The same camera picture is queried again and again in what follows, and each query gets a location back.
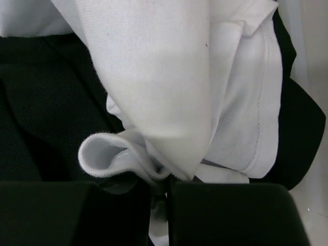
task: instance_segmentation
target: black plastic object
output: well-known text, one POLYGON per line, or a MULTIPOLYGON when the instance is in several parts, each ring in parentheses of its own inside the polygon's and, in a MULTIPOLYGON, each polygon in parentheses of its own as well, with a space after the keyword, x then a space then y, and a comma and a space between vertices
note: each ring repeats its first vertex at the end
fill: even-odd
POLYGON ((119 183, 0 182, 0 245, 147 245, 149 188, 119 183))
POLYGON ((273 184, 205 184, 171 178, 170 246, 310 245, 288 191, 273 184))

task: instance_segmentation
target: clothing pile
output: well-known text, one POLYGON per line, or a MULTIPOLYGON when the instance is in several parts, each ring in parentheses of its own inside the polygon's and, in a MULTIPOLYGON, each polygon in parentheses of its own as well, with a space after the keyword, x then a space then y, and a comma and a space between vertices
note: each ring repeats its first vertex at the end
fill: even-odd
MULTIPOLYGON (((277 2, 0 6, 0 180, 133 172, 161 195, 169 175, 291 189, 308 171, 324 116, 290 79, 277 2)), ((157 208, 150 234, 165 245, 157 208)))

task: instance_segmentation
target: white surface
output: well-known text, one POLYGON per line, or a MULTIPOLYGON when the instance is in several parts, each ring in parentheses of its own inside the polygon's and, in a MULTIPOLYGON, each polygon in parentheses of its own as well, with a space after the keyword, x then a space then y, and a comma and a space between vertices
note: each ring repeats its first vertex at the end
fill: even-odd
MULTIPOLYGON (((297 59, 292 77, 328 115, 328 2, 279 0, 297 59)), ((328 132, 303 181, 291 191, 313 246, 328 242, 328 132)))
POLYGON ((50 0, 0 0, 0 36, 35 37, 71 33, 50 0))

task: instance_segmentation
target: black fabric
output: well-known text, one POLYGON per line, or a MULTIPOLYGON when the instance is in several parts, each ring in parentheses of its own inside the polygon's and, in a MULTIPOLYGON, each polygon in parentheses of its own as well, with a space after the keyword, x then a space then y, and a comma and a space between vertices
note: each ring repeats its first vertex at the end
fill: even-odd
POLYGON ((95 180, 81 142, 123 128, 77 36, 0 38, 0 82, 0 180, 95 180))
POLYGON ((283 64, 278 153, 267 175, 251 182, 278 183, 290 190, 301 182, 313 162, 323 137, 325 114, 290 78, 296 52, 278 11, 273 21, 283 64))
POLYGON ((171 177, 171 246, 310 245, 288 191, 273 184, 207 184, 171 177))

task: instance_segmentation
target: white t-shirt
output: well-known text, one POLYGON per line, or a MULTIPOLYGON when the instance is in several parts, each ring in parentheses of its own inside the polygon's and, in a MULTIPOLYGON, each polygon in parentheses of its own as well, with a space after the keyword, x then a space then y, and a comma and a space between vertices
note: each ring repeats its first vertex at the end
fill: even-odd
POLYGON ((0 5, 1 36, 73 30, 88 46, 109 93, 108 111, 128 131, 86 139, 79 161, 87 173, 106 177, 132 170, 157 186, 170 173, 181 179, 198 174, 204 181, 208 175, 214 182, 225 172, 222 166, 241 179, 261 178, 274 164, 282 80, 275 1, 0 5), (217 168, 201 165, 202 159, 217 168))

